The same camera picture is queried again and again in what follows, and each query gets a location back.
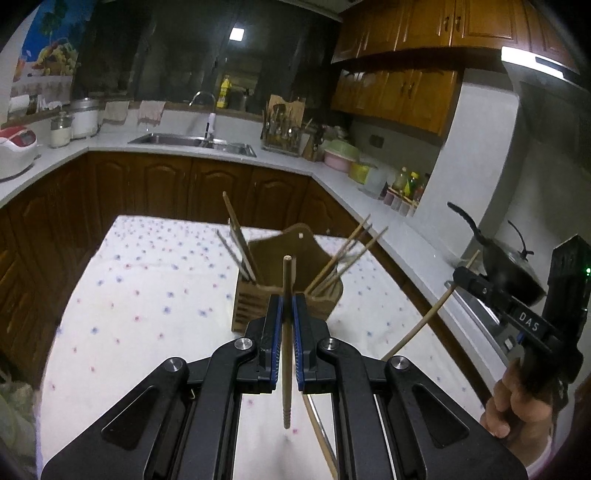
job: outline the pan handle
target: pan handle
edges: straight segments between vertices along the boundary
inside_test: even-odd
[[[472,219],[472,217],[470,215],[468,215],[467,211],[458,207],[458,205],[456,205],[455,203],[452,203],[452,202],[447,202],[447,206],[449,208],[451,208],[454,212],[456,212],[459,216],[461,216],[467,222],[467,224],[472,229],[472,232],[474,232],[474,237],[483,247],[491,242],[487,237],[482,235],[482,232],[476,226],[476,222]]]
[[[511,220],[507,220],[507,222],[509,222],[509,225],[511,225],[515,229],[517,235],[519,235],[519,238],[521,238],[521,245],[523,245],[523,250],[519,253],[519,256],[524,260],[527,260],[527,256],[533,255],[534,253],[532,252],[532,250],[527,250],[527,247],[525,246],[525,240],[523,240],[523,235],[521,235],[521,232],[517,229],[515,224],[511,222]]]

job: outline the rice cooker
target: rice cooker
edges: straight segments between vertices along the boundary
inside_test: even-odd
[[[93,98],[74,100],[69,111],[73,114],[72,138],[94,137],[99,130],[99,101]]]
[[[30,128],[18,126],[0,130],[0,179],[26,170],[37,155],[37,136]]]

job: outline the chrome faucet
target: chrome faucet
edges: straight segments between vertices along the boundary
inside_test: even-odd
[[[206,147],[209,142],[213,141],[213,134],[211,134],[211,138],[209,138],[210,137],[210,135],[209,135],[209,119],[212,117],[212,114],[215,115],[215,111],[216,111],[216,97],[211,92],[202,92],[201,90],[199,90],[195,95],[193,95],[193,98],[189,102],[189,106],[193,106],[193,102],[195,101],[195,99],[199,95],[209,95],[212,98],[212,100],[213,100],[212,110],[210,111],[210,116],[207,119],[207,125],[205,126],[205,135],[204,135],[203,144],[201,145],[202,147]]]

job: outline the white floral tablecloth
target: white floral tablecloth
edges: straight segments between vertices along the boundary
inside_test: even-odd
[[[116,219],[70,298],[47,362],[38,417],[39,467],[166,358],[198,360],[237,337],[230,325],[238,269],[216,229],[229,237],[228,227],[221,225]],[[274,233],[243,232],[246,239]],[[330,254],[343,241],[318,237]],[[363,355],[380,358],[420,319],[370,253],[343,276],[343,283],[329,329]],[[401,354],[480,417],[478,398],[429,327]],[[274,395],[244,396],[235,479],[331,478],[295,385],[293,390],[287,431],[280,385]],[[255,466],[252,455],[258,459]]]

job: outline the hand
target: hand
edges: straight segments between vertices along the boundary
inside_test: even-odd
[[[480,424],[498,438],[507,438],[507,447],[521,462],[528,466],[544,451],[552,428],[550,394],[534,398],[521,383],[519,359],[511,362],[502,380],[493,389],[486,403]],[[508,418],[513,412],[523,425],[512,435]]]

